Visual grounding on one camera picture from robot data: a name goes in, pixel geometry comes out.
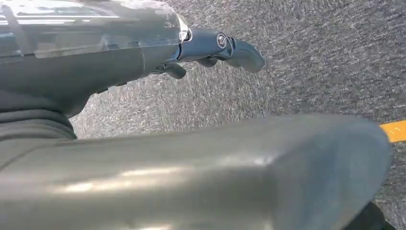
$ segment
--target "yellow tape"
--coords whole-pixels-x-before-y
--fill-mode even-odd
[[[381,125],[390,142],[406,141],[406,121],[392,122]]]

